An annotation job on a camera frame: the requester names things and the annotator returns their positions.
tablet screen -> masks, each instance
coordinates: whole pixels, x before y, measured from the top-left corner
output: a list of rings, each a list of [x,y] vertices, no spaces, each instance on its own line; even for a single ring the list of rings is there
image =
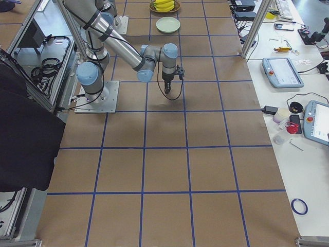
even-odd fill
[[[278,79],[279,84],[300,84],[287,59],[269,59],[268,61],[275,73],[276,78]]]
[[[329,142],[329,107],[316,104],[312,136]]]

blue ring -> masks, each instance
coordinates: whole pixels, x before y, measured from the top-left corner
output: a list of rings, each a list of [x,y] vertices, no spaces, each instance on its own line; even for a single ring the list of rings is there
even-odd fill
[[[302,204],[304,204],[304,206],[305,206],[305,211],[304,211],[304,212],[301,213],[301,212],[298,212],[298,211],[295,209],[295,207],[294,207],[294,203],[295,203],[296,201],[299,201],[299,202],[301,202]],[[298,214],[298,215],[306,215],[307,212],[308,212],[308,207],[307,207],[306,202],[304,202],[302,199],[299,199],[299,198],[293,199],[293,200],[291,201],[291,208],[292,208],[292,210],[293,210],[296,214]]]

bunch of bananas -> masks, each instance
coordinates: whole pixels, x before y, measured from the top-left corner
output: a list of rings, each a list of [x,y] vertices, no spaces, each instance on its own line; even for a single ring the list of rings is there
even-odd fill
[[[153,6],[158,12],[169,12],[175,8],[174,0],[155,0]]]

white desk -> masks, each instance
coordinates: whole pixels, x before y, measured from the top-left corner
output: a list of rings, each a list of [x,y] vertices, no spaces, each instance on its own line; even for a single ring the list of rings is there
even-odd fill
[[[296,16],[294,21],[300,22],[301,19],[293,5],[290,10]],[[260,43],[252,54],[248,67],[261,107],[265,105],[287,107],[286,100],[297,93],[315,92],[329,97],[329,81],[316,69],[301,75],[305,87],[300,89],[275,89],[264,74],[261,61],[264,57],[289,57],[294,60],[298,71],[311,68],[322,61],[315,46],[303,44],[297,33],[300,25],[294,25],[296,26],[294,32],[276,31],[273,24],[266,23],[259,30]],[[291,52],[288,54],[273,52],[274,47],[281,45],[281,35],[278,33],[283,33],[282,42],[287,39],[294,49],[300,51],[299,56]],[[269,41],[269,38],[279,39],[279,41]],[[308,66],[296,64],[298,60],[304,59],[311,60],[311,64]],[[315,95],[297,96],[292,101],[298,101],[306,106],[312,99],[325,102],[324,99]],[[276,124],[272,121],[271,116],[264,115],[264,119],[272,139],[278,132]],[[272,142],[289,200],[300,198],[308,205],[306,215],[299,216],[294,213],[298,230],[301,236],[329,236],[329,147],[306,139],[303,135],[295,135],[293,143],[304,151],[300,151],[289,143],[276,145]]]

white keyboard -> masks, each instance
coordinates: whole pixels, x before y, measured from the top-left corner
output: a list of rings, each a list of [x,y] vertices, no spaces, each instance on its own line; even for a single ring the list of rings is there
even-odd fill
[[[287,20],[293,20],[294,17],[290,12],[289,3],[287,0],[275,0],[280,17]]]

